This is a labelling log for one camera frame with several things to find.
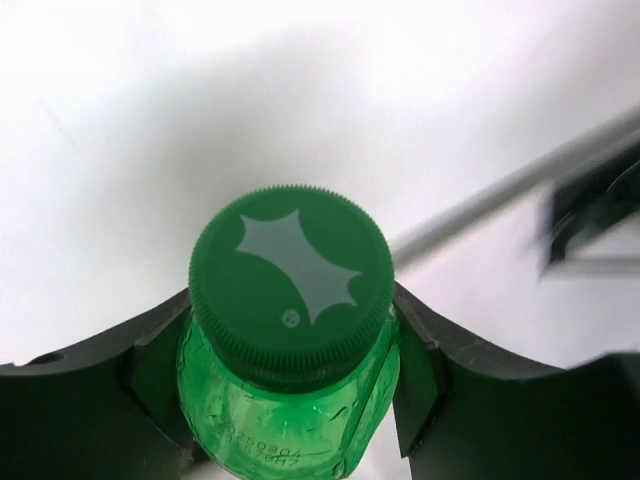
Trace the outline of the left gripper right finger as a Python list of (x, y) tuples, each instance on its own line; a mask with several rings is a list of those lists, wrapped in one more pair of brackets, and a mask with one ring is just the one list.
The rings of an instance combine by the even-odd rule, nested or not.
[(639, 357), (563, 370), (505, 350), (403, 287), (394, 414), (415, 479), (635, 479)]

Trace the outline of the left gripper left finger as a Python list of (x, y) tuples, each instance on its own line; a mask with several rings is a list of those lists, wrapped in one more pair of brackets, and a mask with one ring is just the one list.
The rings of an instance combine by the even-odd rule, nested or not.
[(89, 339), (1, 367), (4, 479), (179, 479), (208, 460), (179, 406), (186, 291)]

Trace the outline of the green plastic soda bottle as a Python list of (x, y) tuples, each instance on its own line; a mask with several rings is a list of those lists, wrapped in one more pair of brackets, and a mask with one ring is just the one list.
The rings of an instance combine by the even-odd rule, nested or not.
[(242, 479), (343, 479), (397, 385), (386, 240), (345, 197), (289, 185), (224, 207), (195, 243), (181, 410)]

